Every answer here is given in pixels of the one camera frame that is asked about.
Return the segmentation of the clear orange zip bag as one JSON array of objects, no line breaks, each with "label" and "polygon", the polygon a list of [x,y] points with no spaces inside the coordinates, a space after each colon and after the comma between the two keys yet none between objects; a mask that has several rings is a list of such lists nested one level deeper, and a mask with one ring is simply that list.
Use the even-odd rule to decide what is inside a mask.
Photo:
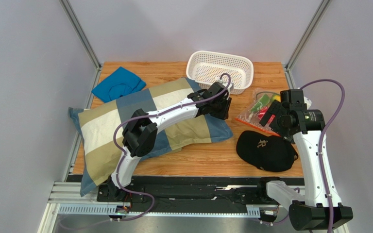
[{"label": "clear orange zip bag", "polygon": [[273,132],[269,127],[269,124],[274,119],[274,115],[271,116],[265,126],[260,125],[259,122],[272,102],[274,100],[280,101],[279,93],[268,91],[263,88],[256,88],[253,92],[252,100],[253,102],[238,114],[235,120],[265,133],[278,136],[278,134]]}]

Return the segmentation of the checked blue beige pillow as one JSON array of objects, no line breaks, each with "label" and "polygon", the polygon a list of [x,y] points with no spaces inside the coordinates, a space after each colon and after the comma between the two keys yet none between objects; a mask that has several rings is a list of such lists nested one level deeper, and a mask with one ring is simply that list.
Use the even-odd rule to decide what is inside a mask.
[{"label": "checked blue beige pillow", "polygon": [[[188,94],[200,90],[188,78],[179,78],[129,94],[93,108],[69,108],[68,114],[83,140],[85,168],[80,186],[83,197],[105,182],[116,170],[123,146],[122,128],[118,126],[133,113],[161,110],[174,105]],[[142,159],[179,151],[191,144],[218,143],[233,137],[225,120],[210,115],[184,120],[158,133],[153,150]]]}]

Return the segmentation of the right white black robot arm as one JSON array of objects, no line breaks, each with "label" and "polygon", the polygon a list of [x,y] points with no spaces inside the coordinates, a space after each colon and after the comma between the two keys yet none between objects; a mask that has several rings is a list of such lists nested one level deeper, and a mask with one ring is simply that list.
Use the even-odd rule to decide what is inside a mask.
[{"label": "right white black robot arm", "polygon": [[274,100],[262,117],[260,124],[267,123],[273,132],[296,144],[305,193],[298,193],[279,177],[264,177],[258,183],[259,198],[283,206],[297,231],[331,233],[352,220],[353,210],[343,205],[328,163],[322,112],[308,109],[301,89],[289,89],[281,91],[280,100]]}]

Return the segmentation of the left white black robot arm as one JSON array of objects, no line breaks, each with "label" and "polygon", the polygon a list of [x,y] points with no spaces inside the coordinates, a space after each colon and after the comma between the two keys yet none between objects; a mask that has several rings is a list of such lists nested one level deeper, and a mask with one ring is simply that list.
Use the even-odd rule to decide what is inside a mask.
[{"label": "left white black robot arm", "polygon": [[157,135],[164,129],[205,115],[226,120],[232,100],[229,93],[232,87],[231,81],[218,80],[208,89],[190,93],[182,101],[162,110],[145,112],[138,109],[130,119],[118,125],[116,129],[123,130],[123,141],[120,146],[113,139],[122,152],[118,165],[111,174],[114,186],[125,189],[131,183],[139,161],[153,150]]}]

